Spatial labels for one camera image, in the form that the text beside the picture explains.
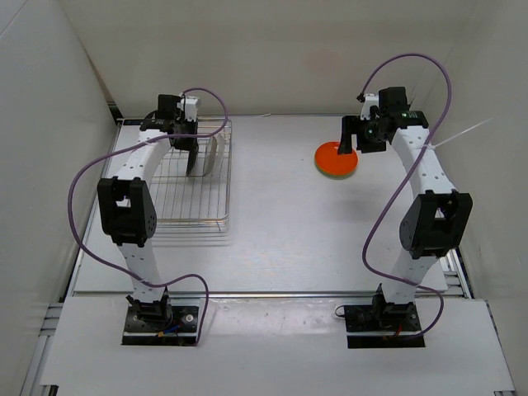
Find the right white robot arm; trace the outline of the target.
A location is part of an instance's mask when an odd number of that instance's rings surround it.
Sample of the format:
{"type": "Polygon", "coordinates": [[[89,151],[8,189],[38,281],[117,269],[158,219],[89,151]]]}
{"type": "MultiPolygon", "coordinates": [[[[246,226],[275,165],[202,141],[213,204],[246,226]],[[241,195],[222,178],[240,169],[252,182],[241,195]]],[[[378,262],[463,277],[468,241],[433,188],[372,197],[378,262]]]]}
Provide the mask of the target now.
{"type": "Polygon", "coordinates": [[[473,200],[470,194],[457,191],[426,143],[429,123],[421,111],[411,110],[404,87],[360,94],[359,101],[361,113],[342,120],[338,154],[392,148],[412,189],[413,202],[398,229],[402,249],[370,310],[371,322],[388,330],[397,322],[411,320],[418,286],[440,258],[460,245],[473,200]]]}

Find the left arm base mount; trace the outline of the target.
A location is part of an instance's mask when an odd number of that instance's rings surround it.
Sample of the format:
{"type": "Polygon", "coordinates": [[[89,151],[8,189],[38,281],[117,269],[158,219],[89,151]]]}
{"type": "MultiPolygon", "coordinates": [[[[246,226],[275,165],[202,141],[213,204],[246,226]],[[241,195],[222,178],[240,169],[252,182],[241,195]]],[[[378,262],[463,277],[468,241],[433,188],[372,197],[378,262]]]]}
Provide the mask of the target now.
{"type": "Polygon", "coordinates": [[[180,305],[164,295],[160,301],[127,297],[129,306],[121,338],[123,346],[193,347],[198,335],[197,305],[180,305]]]}

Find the orange plate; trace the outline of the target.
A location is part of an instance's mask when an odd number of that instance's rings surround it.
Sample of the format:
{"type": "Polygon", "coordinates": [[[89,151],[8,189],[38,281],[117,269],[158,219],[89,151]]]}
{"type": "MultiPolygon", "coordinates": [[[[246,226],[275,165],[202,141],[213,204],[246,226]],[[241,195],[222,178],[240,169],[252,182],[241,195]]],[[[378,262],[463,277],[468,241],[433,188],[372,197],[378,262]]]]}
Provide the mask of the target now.
{"type": "Polygon", "coordinates": [[[356,151],[351,154],[338,155],[338,145],[336,141],[321,144],[314,153],[314,163],[332,173],[345,173],[356,169],[359,163],[356,151]]]}

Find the grey plate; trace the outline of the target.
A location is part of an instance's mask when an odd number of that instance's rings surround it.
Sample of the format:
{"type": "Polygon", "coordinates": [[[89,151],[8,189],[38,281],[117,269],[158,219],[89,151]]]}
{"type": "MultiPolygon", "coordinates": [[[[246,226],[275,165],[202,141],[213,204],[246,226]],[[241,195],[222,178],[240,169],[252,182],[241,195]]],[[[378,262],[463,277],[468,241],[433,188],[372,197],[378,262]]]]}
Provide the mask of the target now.
{"type": "Polygon", "coordinates": [[[216,157],[219,143],[215,136],[210,137],[205,146],[205,157],[203,162],[203,177],[211,176],[214,173],[216,157]]]}

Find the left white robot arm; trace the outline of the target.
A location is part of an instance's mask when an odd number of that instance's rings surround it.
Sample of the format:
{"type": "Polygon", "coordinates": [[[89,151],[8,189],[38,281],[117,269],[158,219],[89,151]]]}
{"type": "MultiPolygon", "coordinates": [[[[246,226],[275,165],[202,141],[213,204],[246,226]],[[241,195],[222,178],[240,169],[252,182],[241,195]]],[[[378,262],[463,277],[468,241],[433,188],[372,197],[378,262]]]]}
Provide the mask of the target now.
{"type": "Polygon", "coordinates": [[[131,152],[114,176],[102,178],[97,185],[103,232],[119,248],[126,269],[137,276],[132,280],[134,292],[127,300],[133,315],[155,331],[171,325],[173,311],[167,288],[152,287],[161,280],[150,240],[158,218],[149,185],[171,149],[188,152],[186,175],[191,174],[199,151],[195,137],[199,106],[199,98],[185,93],[160,94],[157,110],[139,127],[138,141],[143,146],[131,152]]]}

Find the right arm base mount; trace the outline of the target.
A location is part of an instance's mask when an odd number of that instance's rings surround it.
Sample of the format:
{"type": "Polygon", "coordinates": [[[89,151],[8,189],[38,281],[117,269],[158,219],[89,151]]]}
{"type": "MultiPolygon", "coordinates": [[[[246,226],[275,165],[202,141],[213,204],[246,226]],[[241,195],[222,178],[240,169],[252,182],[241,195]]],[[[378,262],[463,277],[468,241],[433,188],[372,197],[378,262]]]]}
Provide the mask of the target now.
{"type": "Polygon", "coordinates": [[[342,304],[334,315],[345,321],[349,350],[426,346],[415,304],[407,304],[403,312],[387,312],[374,304],[342,304]]]}

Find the black plate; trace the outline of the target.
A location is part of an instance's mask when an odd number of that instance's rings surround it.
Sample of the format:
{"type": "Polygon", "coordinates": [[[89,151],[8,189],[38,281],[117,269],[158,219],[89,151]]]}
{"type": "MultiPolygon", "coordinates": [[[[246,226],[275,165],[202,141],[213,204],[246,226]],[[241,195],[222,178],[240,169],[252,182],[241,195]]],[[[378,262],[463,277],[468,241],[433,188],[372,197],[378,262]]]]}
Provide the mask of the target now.
{"type": "Polygon", "coordinates": [[[189,177],[196,166],[196,160],[198,158],[199,149],[194,148],[189,151],[188,153],[188,159],[187,159],[187,165],[186,165],[186,176],[189,177]]]}

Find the green plate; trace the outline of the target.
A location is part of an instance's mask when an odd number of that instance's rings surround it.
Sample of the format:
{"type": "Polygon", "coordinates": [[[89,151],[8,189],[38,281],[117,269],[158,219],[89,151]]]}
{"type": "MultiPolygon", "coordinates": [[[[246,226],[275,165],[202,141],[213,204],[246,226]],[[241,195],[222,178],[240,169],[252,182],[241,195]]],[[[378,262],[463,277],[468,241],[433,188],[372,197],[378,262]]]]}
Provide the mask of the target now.
{"type": "Polygon", "coordinates": [[[318,164],[315,164],[316,169],[325,177],[333,180],[346,180],[347,178],[351,177],[355,172],[356,169],[351,169],[349,172],[345,173],[332,173],[328,172],[327,170],[320,167],[318,164]]]}

